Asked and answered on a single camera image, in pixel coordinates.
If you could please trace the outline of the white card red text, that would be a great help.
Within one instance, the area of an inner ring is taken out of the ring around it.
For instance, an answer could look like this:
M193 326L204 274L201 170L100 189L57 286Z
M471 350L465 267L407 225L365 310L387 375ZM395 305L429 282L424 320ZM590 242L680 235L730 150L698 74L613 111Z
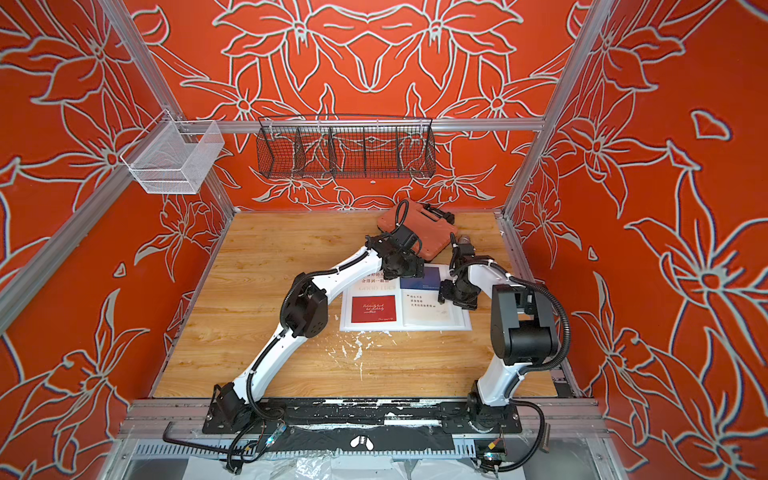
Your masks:
M396 289L396 282L385 280L383 273L377 272L356 282L352 289L356 292L391 292Z

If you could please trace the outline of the dark blue card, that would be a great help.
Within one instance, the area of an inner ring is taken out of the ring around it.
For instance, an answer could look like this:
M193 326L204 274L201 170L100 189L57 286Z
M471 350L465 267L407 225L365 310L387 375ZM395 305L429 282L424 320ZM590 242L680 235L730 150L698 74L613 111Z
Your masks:
M422 277L401 278L400 288L405 290L438 291L441 272L437 266L425 266Z

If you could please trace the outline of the white photo album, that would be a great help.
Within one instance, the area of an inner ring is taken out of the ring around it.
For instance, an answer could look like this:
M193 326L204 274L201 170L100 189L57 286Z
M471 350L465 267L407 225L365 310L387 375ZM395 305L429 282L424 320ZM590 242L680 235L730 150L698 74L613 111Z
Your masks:
M440 268L441 272L441 279L446 280L449 278L449 267L446 265L427 265L427 266L437 266ZM423 330L423 329L411 329L407 328L404 323L404 314L403 314L403 296L405 292L413 292L413 291L423 291L423 290L405 290L400 288L400 279L394 279L396 282L396 289L391 292L356 292L349 287L347 290L343 292L342 297L342 308L341 308L341 320L340 320L340 329L342 331L386 331L386 332L392 332L392 331L469 331L471 329L471 323L470 323L470 316L469 313L466 310L463 310L461 308L458 308L454 306L451 302L446 302L445 304L448 306L448 308L451 311L452 318L454 321L454 325L451 327L442 328L440 330ZM390 322L390 323L370 323L370 324L352 324L350 322L350 315L351 315L351 303L353 297L362 297L362 296L380 296L380 295L394 295L396 298L396 310L397 310L397 321L396 322Z

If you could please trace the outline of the cream card small text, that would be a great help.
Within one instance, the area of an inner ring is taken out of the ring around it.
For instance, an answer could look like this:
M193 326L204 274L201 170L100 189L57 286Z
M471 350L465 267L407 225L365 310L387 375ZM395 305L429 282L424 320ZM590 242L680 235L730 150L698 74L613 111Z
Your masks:
M446 304L440 304L434 291L405 292L403 296L403 323L407 328L440 330L454 325Z

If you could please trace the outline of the red photo card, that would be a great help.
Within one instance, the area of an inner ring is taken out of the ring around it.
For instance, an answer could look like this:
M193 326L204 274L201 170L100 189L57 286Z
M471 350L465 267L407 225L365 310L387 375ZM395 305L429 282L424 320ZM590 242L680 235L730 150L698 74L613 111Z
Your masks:
M350 322L352 324L390 323L397 321L394 295L353 297Z

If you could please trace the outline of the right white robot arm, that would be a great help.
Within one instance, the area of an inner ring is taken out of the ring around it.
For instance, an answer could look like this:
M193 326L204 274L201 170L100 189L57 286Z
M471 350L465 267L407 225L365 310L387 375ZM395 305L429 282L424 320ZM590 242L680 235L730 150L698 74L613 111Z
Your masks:
M477 308L478 297L490 298L493 358L473 384L467 416L504 415L513 395L531 372L560 366L570 352L572 332L561 302L544 286L512 275L488 256L463 257L450 264L438 301L463 310Z

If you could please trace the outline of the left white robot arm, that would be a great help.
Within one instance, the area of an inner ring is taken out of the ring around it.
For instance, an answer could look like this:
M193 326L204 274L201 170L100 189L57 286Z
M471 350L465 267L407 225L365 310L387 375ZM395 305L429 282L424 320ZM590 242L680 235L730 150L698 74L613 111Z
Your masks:
M421 278L424 269L425 260L411 249L376 237L334 267L299 274L281 305L278 326L267 344L233 381L214 387L203 431L235 433L255 420L276 420L278 413L265 410L260 401L298 348L327 326L333 300L369 275L381 273L386 280Z

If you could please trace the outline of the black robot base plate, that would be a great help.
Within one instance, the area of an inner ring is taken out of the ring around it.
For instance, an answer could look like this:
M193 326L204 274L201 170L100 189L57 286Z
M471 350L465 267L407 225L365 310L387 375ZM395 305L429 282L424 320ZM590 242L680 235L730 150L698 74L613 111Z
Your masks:
M273 398L260 403L272 427L338 429L358 426L435 427L445 433L520 433L516 407L477 406L466 399Z

